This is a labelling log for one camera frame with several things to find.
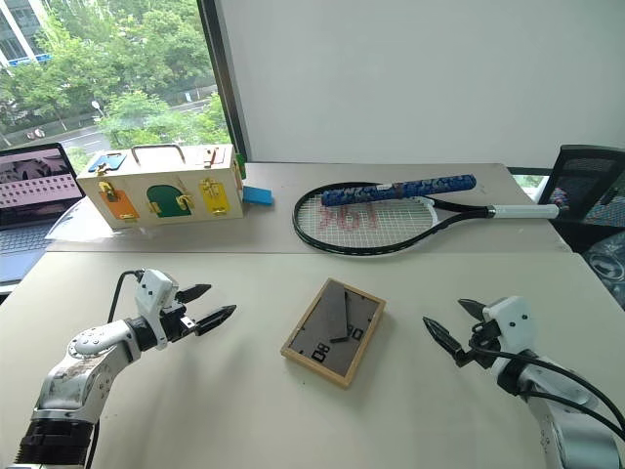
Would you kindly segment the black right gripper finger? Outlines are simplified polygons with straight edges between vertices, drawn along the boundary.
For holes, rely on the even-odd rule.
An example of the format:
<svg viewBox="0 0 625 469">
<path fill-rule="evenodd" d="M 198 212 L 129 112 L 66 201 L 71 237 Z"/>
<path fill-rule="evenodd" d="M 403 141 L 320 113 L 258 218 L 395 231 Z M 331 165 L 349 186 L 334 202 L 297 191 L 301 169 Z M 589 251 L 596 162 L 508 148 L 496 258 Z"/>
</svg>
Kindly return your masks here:
<svg viewBox="0 0 625 469">
<path fill-rule="evenodd" d="M 475 320 L 485 322 L 484 309 L 486 305 L 473 299 L 461 298 L 458 304 Z"/>
<path fill-rule="evenodd" d="M 422 317 L 422 320 L 435 342 L 449 354 L 457 366 L 463 366 L 465 351 L 462 345 L 438 321 L 428 317 Z"/>
</svg>

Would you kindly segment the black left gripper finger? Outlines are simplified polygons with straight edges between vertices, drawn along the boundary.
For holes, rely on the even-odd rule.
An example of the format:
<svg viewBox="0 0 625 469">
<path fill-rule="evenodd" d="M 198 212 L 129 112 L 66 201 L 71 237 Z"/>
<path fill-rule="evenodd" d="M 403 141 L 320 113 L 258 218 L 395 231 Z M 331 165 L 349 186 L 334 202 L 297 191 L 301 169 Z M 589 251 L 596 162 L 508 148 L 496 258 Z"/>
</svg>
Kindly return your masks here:
<svg viewBox="0 0 625 469">
<path fill-rule="evenodd" d="M 211 284 L 198 283 L 183 289 L 179 289 L 175 294 L 175 299 L 180 303 L 189 303 L 204 295 L 212 287 Z"/>
<path fill-rule="evenodd" d="M 202 336 L 220 326 L 234 313 L 236 308 L 236 305 L 225 305 L 210 313 L 206 318 L 198 320 L 195 324 L 194 334 Z"/>
</svg>

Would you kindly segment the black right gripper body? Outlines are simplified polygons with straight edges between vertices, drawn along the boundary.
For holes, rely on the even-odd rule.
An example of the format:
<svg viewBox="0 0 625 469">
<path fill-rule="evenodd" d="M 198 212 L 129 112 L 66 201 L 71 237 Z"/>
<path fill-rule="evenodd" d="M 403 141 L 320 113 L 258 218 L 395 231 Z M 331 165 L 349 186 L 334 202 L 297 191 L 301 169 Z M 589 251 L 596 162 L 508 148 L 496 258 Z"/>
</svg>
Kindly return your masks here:
<svg viewBox="0 0 625 469">
<path fill-rule="evenodd" d="M 483 321 L 472 327 L 472 335 L 469 340 L 470 350 L 466 353 L 463 365 L 476 362 L 483 369 L 489 369 L 495 362 L 495 357 L 482 352 L 499 352 L 501 345 L 499 336 L 501 330 L 495 320 Z"/>
</svg>

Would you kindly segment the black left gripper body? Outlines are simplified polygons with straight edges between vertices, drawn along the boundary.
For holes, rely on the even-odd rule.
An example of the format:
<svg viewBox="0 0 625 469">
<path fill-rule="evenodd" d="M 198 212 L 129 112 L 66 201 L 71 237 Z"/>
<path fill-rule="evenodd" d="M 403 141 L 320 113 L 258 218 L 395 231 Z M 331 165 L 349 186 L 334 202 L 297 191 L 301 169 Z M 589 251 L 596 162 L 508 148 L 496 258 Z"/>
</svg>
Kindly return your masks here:
<svg viewBox="0 0 625 469">
<path fill-rule="evenodd" d="M 193 333 L 196 321 L 187 316 L 185 304 L 174 301 L 160 312 L 160 324 L 165 332 L 167 342 L 177 342 Z"/>
</svg>

